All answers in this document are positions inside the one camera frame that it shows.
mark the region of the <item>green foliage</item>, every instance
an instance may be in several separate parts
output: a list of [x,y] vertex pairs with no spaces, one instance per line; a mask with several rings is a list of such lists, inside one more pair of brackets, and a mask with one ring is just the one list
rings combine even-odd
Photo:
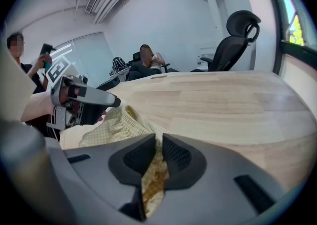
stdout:
[[299,23],[299,19],[297,15],[295,16],[294,24],[295,24],[295,31],[293,32],[293,34],[290,35],[289,41],[297,45],[304,45],[301,24]]

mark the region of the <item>smartphone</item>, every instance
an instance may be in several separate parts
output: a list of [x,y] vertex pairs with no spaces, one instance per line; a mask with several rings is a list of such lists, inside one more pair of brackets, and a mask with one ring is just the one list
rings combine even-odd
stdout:
[[45,72],[47,72],[52,65],[49,62],[44,63]]
[[43,44],[40,55],[46,53],[51,54],[51,50],[53,50],[52,45]]

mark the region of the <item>person's arm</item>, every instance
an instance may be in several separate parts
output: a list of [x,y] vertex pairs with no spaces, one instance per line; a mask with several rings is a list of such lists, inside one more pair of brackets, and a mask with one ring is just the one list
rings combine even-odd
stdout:
[[157,58],[155,59],[157,63],[165,64],[165,60],[162,58],[162,56],[159,53],[155,53],[155,55],[157,56]]
[[53,114],[53,109],[50,91],[33,94],[23,111],[20,121],[26,122],[43,115]]
[[50,55],[40,55],[39,58],[35,61],[34,65],[31,67],[31,69],[27,73],[29,78],[32,79],[32,77],[37,73],[37,71],[44,67],[44,63],[46,61],[48,61],[50,64],[52,64],[52,58],[50,57]]
[[44,76],[44,80],[43,80],[43,82],[42,82],[42,86],[43,86],[43,88],[44,88],[45,90],[47,90],[47,89],[48,89],[49,80],[46,78],[46,75],[45,75],[45,74],[43,74],[43,76]]

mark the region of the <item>black backpack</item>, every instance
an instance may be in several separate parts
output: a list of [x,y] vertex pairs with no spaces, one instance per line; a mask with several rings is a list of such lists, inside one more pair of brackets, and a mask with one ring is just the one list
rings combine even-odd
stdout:
[[112,69],[114,72],[120,72],[126,68],[126,63],[120,57],[115,57],[112,60]]

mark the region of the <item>woman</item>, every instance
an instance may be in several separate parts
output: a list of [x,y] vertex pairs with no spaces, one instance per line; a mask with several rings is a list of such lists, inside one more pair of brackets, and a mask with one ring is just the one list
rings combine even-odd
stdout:
[[162,58],[162,56],[160,55],[160,53],[153,54],[150,46],[141,45],[141,47],[140,47],[140,55],[142,55],[144,53],[150,54],[151,57],[152,57],[152,59],[151,59],[152,64],[149,64],[149,68],[150,69],[158,69],[160,71],[160,73],[162,73],[161,65],[165,64],[165,61]]
[[127,81],[162,73],[161,65],[165,64],[165,61],[159,53],[153,54],[150,46],[140,47],[140,57],[141,62],[131,66],[126,76]]

